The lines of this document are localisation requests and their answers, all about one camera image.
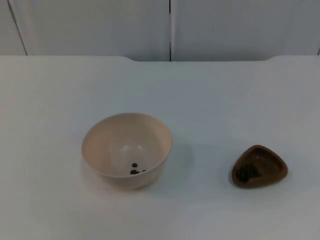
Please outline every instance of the brown dish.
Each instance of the brown dish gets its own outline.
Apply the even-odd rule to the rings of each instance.
[[[240,188],[274,184],[288,174],[286,163],[273,151],[254,145],[246,150],[232,169],[232,180]]]

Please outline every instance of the bowl rim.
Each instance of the bowl rim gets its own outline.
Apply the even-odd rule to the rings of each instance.
[[[163,157],[163,159],[161,159],[161,161],[159,163],[157,163],[156,165],[154,165],[153,167],[151,167],[150,169],[146,170],[146,171],[142,171],[140,173],[137,173],[137,174],[129,174],[129,175],[112,175],[112,174],[106,174],[102,171],[99,171],[97,170],[96,168],[92,167],[88,162],[87,160],[85,159],[84,157],[84,143],[85,143],[85,139],[88,135],[88,133],[91,132],[91,130],[98,124],[100,124],[101,122],[109,119],[109,118],[112,118],[112,117],[116,117],[116,116],[120,116],[120,115],[141,115],[141,116],[145,116],[145,117],[149,117],[149,118],[152,118],[158,122],[160,122],[163,126],[166,127],[166,129],[169,131],[169,136],[170,136],[170,148],[167,152],[167,154]],[[160,119],[154,117],[154,116],[151,116],[151,115],[148,115],[146,113],[141,113],[141,112],[122,112],[122,113],[118,113],[118,114],[113,114],[113,115],[110,115],[100,121],[98,121],[96,124],[94,124],[85,134],[83,140],[82,140],[82,144],[81,144],[81,154],[82,154],[82,159],[83,161],[92,169],[94,170],[97,174],[99,175],[102,175],[103,177],[108,177],[108,178],[118,178],[118,179],[124,179],[124,178],[134,178],[134,177],[137,177],[137,176],[141,176],[143,174],[146,174],[148,172],[150,172],[151,170],[157,168],[158,166],[160,166],[164,161],[167,160],[171,150],[172,150],[172,146],[173,146],[173,137],[172,137],[172,132],[170,131],[170,129],[167,127],[167,125],[165,125]]]

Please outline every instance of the panel seam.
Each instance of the panel seam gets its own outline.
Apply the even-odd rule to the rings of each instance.
[[[13,22],[14,22],[15,28],[16,28],[18,34],[19,34],[19,38],[20,38],[20,41],[21,41],[21,44],[22,44],[24,53],[25,53],[25,55],[28,55],[27,49],[26,49],[26,46],[25,46],[25,43],[24,43],[24,41],[23,41],[23,39],[22,39],[20,30],[19,30],[19,28],[18,28],[18,24],[17,24],[17,19],[16,19],[16,16],[15,16],[15,13],[14,13],[14,11],[13,11],[13,8],[11,7],[11,4],[10,4],[10,0],[6,0],[6,2],[7,2],[7,4],[8,4],[9,11],[10,11],[10,13],[11,13],[11,17],[12,17],[12,20],[13,20]]]

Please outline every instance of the coffee bean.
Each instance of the coffee bean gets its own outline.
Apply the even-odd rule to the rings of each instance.
[[[131,171],[130,171],[130,174],[131,174],[131,175],[133,175],[133,174],[138,174],[138,173],[139,173],[139,172],[138,172],[137,170],[131,170]]]

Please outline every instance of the ceramic bowl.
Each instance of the ceramic bowl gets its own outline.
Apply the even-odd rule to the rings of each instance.
[[[135,189],[161,174],[171,147],[171,132],[160,120],[142,113],[122,113],[89,130],[82,155],[110,186]]]

